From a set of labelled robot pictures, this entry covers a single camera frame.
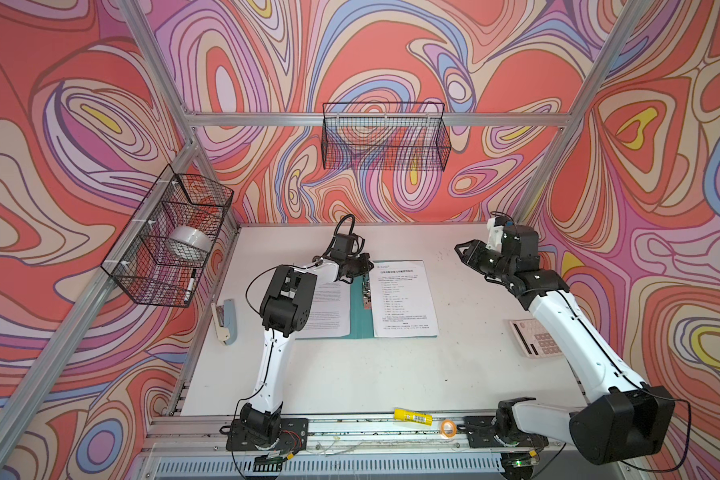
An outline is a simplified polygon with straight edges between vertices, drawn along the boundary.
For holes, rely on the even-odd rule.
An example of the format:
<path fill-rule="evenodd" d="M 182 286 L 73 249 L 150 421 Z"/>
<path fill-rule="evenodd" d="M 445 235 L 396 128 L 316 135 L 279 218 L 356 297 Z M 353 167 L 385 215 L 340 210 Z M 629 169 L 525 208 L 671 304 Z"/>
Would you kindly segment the metal folder clip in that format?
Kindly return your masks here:
<path fill-rule="evenodd" d="M 363 308 L 365 310 L 371 310 L 372 309 L 372 294 L 371 294 L 371 285 L 370 285 L 370 279 L 369 279 L 368 274 L 363 276 L 361 287 L 362 287 Z"/>

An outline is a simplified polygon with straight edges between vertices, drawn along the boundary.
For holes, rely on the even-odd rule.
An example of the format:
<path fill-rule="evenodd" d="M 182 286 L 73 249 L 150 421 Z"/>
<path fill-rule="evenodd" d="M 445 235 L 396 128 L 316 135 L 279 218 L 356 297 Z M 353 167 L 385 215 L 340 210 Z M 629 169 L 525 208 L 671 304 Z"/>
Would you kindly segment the teal paper folder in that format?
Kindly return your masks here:
<path fill-rule="evenodd" d="M 351 331 L 343 338 L 324 339 L 371 339 L 374 336 L 372 310 L 365 310 L 362 301 L 362 278 L 354 279 L 351 286 Z"/>

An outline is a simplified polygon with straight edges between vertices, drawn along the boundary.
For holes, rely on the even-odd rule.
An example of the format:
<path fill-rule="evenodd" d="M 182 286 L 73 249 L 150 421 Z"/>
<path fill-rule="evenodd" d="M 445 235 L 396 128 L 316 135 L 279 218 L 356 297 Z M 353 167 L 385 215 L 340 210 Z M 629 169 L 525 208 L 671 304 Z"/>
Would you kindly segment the white paper sheets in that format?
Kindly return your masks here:
<path fill-rule="evenodd" d="M 376 262 L 369 274 L 376 338 L 437 337 L 439 325 L 422 260 Z"/>

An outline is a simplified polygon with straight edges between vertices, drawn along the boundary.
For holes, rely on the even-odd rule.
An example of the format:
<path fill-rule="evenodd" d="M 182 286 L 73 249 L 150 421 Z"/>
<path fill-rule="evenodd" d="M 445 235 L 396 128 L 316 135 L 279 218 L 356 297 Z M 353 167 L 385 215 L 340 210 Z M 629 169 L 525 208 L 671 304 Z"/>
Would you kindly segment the printed white paper sheet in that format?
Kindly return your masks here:
<path fill-rule="evenodd" d="M 296 338 L 343 338 L 351 331 L 351 286 L 334 282 L 318 286 L 309 319 Z"/>

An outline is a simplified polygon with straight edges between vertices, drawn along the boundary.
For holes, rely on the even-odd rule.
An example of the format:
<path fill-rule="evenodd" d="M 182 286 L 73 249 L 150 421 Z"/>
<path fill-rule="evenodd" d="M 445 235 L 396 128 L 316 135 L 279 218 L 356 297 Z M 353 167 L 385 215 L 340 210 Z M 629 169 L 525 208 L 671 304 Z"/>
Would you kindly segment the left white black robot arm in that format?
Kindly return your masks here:
<path fill-rule="evenodd" d="M 281 264 L 259 307 L 265 330 L 264 352 L 254 392 L 238 401 L 238 424 L 269 446 L 281 435 L 285 370 L 294 335 L 304 329 L 319 286 L 343 282 L 369 273 L 374 264 L 364 251 L 365 239 L 355 233 L 336 233 L 326 251 L 306 266 Z"/>

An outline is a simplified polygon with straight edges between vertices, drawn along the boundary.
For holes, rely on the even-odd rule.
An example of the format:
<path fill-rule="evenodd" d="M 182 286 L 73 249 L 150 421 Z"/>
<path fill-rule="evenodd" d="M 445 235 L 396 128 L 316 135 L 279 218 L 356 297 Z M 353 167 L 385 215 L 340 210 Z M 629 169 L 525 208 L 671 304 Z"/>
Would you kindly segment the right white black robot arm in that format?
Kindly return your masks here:
<path fill-rule="evenodd" d="M 499 284 L 551 335 L 580 383 L 586 406 L 563 407 L 517 397 L 500 402 L 492 430 L 514 442 L 539 435 L 576 447 L 594 465 L 655 455 L 676 399 L 652 386 L 607 343 L 562 276 L 541 265 L 539 235 L 508 218 L 490 223 L 489 239 L 460 243 L 462 264 Z"/>

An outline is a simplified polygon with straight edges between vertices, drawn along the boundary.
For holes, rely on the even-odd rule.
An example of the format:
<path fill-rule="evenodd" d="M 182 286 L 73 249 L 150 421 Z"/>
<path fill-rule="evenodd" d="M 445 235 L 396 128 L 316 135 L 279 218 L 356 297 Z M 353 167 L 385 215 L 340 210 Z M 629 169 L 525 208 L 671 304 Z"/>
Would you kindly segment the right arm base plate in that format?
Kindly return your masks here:
<path fill-rule="evenodd" d="M 501 436 L 494 415 L 465 416 L 457 424 L 457 431 L 467 437 L 470 448 L 505 448 L 513 450 L 544 450 L 549 440 L 540 435 L 510 433 Z"/>

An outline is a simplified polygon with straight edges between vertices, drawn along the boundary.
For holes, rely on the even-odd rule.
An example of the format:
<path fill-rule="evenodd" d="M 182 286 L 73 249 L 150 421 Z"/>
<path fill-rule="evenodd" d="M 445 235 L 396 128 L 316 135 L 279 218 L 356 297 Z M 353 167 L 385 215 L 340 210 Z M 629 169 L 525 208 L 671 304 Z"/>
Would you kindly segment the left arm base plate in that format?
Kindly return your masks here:
<path fill-rule="evenodd" d="M 308 445 L 309 420 L 306 417 L 286 417 L 274 429 L 258 431 L 241 420 L 224 425 L 219 432 L 226 437 L 226 449 L 234 452 L 298 453 Z"/>

